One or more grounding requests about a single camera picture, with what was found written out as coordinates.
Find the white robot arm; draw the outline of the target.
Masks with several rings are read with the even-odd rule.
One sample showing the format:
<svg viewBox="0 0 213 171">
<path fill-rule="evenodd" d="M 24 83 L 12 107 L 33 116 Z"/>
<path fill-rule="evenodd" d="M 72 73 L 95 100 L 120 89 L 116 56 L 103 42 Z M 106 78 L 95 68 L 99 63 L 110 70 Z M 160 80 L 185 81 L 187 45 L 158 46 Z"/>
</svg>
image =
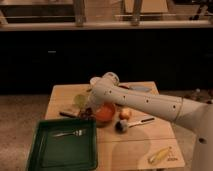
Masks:
<svg viewBox="0 0 213 171">
<path fill-rule="evenodd" d="M 191 171 L 213 171 L 213 104 L 177 96 L 121 88 L 119 77 L 107 72 L 90 79 L 87 106 L 96 110 L 111 102 L 170 121 L 196 135 Z"/>
</svg>

